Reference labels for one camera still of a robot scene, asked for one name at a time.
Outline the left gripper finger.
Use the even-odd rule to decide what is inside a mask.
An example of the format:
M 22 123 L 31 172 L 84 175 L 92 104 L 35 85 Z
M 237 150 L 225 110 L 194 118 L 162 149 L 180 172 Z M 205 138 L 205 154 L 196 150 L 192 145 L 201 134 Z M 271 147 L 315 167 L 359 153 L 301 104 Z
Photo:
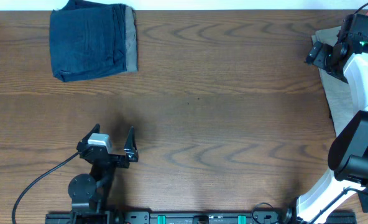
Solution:
M 92 128 L 92 130 L 80 140 L 80 144 L 87 144 L 89 138 L 91 137 L 92 134 L 96 133 L 99 134 L 99 130 L 100 130 L 100 125 L 99 124 L 95 124 L 95 126 Z
M 124 145 L 124 151 L 130 162 L 138 162 L 139 153 L 136 146 L 135 131 L 133 126 L 131 126 L 129 130 L 129 134 Z

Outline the navy blue shorts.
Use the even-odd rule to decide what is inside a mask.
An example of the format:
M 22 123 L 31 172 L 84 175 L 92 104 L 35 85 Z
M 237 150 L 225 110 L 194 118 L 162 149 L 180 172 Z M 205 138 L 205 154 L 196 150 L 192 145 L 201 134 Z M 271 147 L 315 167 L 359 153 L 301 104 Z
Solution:
M 53 76 L 63 82 L 108 77 L 127 70 L 126 5 L 68 1 L 50 15 Z

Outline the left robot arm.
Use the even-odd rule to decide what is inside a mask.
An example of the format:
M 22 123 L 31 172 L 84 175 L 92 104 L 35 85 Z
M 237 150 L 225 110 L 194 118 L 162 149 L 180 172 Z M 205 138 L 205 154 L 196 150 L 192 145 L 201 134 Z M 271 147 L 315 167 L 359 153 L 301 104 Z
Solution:
M 134 128 L 130 127 L 124 145 L 124 155 L 111 152 L 112 143 L 107 134 L 100 133 L 100 125 L 79 141 L 79 157 L 91 164 L 88 174 L 74 177 L 68 185 L 71 198 L 70 223 L 117 223 L 122 215 L 106 206 L 114 182 L 116 169 L 127 169 L 139 160 Z

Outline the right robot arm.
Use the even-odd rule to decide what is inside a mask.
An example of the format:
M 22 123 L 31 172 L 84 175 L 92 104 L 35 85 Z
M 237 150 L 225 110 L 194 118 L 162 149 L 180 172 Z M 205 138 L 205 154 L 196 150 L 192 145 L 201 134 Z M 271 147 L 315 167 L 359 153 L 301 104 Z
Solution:
M 357 194 L 368 213 L 368 16 L 345 17 L 334 45 L 315 42 L 306 62 L 350 87 L 355 115 L 333 141 L 328 170 L 289 208 L 284 223 L 355 223 L 335 210 Z

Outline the khaki beige shorts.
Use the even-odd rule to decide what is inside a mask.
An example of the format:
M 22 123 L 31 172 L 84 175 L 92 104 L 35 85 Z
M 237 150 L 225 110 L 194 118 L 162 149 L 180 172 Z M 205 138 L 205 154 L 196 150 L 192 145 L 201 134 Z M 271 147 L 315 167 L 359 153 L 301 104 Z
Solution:
M 339 26 L 316 31 L 311 36 L 312 43 L 320 41 L 329 45 L 335 44 L 340 28 Z M 324 70 L 318 70 L 333 119 L 334 131 L 338 136 L 354 117 L 350 88 L 347 83 L 328 75 Z

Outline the folded grey shorts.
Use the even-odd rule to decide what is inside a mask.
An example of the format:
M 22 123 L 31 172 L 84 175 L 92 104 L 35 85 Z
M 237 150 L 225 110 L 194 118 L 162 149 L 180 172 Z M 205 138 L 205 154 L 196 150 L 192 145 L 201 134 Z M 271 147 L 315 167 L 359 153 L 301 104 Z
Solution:
M 135 14 L 133 8 L 126 6 L 125 11 L 126 27 L 126 73 L 135 73 L 137 66 L 137 32 L 135 25 Z

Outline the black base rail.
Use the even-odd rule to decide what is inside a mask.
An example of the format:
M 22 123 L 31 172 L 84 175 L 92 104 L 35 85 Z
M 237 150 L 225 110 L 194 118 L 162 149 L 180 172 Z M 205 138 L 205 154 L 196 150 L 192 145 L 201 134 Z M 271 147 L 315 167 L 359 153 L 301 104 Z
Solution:
M 75 213 L 50 213 L 46 224 L 67 223 L 126 223 L 126 224 L 251 224 L 283 223 L 278 212 L 256 210 L 251 213 L 150 213 L 106 212 L 104 214 L 77 215 Z

